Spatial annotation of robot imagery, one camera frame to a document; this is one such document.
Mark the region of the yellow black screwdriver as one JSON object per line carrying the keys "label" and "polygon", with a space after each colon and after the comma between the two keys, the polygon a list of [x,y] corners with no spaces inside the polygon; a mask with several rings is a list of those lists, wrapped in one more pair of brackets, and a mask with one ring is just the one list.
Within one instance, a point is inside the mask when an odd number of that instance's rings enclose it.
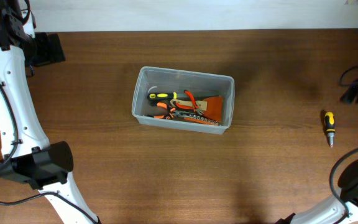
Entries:
{"label": "yellow black screwdriver", "polygon": [[325,113],[324,128],[325,128],[325,133],[326,133],[326,137],[328,140],[328,144],[330,147],[333,147],[336,130],[335,130],[334,114],[332,112]]}

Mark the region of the file yellow black handle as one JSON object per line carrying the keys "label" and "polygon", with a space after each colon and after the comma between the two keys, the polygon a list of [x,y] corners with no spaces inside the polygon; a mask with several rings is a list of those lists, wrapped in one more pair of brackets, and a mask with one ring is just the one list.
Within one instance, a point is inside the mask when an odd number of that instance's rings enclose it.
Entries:
{"label": "file yellow black handle", "polygon": [[159,101],[159,100],[172,100],[172,99],[185,99],[189,98],[190,94],[194,98],[207,98],[210,96],[217,96],[214,93],[192,93],[190,91],[184,91],[183,93],[171,92],[171,93],[149,93],[147,99],[150,101]]}

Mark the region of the clear plastic container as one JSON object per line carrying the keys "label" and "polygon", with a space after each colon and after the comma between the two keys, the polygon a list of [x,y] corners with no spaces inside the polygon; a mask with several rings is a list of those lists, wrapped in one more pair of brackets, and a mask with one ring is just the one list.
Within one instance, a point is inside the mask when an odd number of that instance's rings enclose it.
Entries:
{"label": "clear plastic container", "polygon": [[[160,115],[164,113],[164,109],[153,107],[150,105],[151,103],[163,102],[172,106],[170,100],[148,100],[147,95],[149,93],[183,93],[185,90],[192,93],[214,93],[223,97],[222,120],[218,122],[219,126],[199,124],[183,118],[157,119],[148,117],[148,114]],[[230,127],[233,112],[234,79],[230,76],[157,67],[143,67],[140,70],[132,101],[132,115],[137,118],[140,124],[222,134]]]}

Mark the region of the orange black needle-nose pliers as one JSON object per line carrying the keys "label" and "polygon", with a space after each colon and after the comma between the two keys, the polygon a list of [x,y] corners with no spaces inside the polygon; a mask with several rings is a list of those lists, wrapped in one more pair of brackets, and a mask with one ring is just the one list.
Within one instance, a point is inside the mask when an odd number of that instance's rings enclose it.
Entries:
{"label": "orange black needle-nose pliers", "polygon": [[193,111],[187,111],[183,109],[179,109],[173,106],[169,106],[166,103],[163,102],[154,102],[150,104],[153,107],[164,109],[164,113],[160,115],[151,115],[148,114],[148,117],[151,118],[157,118],[157,119],[174,119],[174,118],[194,118],[194,119],[200,119],[200,116],[198,116]]}

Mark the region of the orange scraper wooden handle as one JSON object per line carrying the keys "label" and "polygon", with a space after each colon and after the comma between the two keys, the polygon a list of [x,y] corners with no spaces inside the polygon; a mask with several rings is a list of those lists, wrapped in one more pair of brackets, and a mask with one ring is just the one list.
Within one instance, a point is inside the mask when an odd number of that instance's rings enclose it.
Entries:
{"label": "orange scraper wooden handle", "polygon": [[203,100],[196,100],[195,106],[190,100],[172,99],[170,100],[170,103],[178,109],[202,115],[210,120],[217,122],[221,122],[222,120],[223,97],[221,96],[212,96]]}

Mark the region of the red black cutting pliers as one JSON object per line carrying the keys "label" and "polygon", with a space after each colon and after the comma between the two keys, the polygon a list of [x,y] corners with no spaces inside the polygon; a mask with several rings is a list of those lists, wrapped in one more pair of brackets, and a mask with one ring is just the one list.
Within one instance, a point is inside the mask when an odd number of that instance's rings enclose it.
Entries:
{"label": "red black cutting pliers", "polygon": [[208,105],[205,101],[195,100],[193,94],[188,90],[185,90],[184,93],[178,93],[170,103],[176,108],[190,110],[200,115],[204,114]]}

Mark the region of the orange socket bit rail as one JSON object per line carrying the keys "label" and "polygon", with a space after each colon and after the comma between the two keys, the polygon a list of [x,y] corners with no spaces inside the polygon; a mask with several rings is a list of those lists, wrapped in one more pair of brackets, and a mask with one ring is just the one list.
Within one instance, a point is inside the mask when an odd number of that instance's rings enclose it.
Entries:
{"label": "orange socket bit rail", "polygon": [[187,121],[199,123],[199,124],[207,124],[207,125],[212,125],[212,126],[219,126],[219,123],[217,121],[205,118],[204,116],[198,116],[198,115],[195,115],[195,114],[184,115],[183,119],[185,119]]}

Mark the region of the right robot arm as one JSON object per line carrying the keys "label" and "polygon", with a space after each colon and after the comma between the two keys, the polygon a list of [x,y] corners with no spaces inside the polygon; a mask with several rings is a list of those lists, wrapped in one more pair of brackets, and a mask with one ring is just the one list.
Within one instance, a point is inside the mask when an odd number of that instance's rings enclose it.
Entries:
{"label": "right robot arm", "polygon": [[329,187],[332,195],[311,209],[291,214],[280,219],[277,224],[332,224],[358,222],[358,159],[351,162],[340,175],[337,186],[334,175],[337,168],[347,158],[358,153],[358,148],[343,155],[329,174]]}

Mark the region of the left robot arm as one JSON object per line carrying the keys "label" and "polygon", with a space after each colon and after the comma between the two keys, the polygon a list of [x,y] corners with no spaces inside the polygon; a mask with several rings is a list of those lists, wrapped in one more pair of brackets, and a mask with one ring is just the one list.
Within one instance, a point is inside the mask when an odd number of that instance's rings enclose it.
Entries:
{"label": "left robot arm", "polygon": [[29,185],[64,223],[99,223],[76,186],[68,143],[52,144],[35,112],[27,78],[65,60],[58,35],[35,28],[29,5],[0,0],[0,178]]}

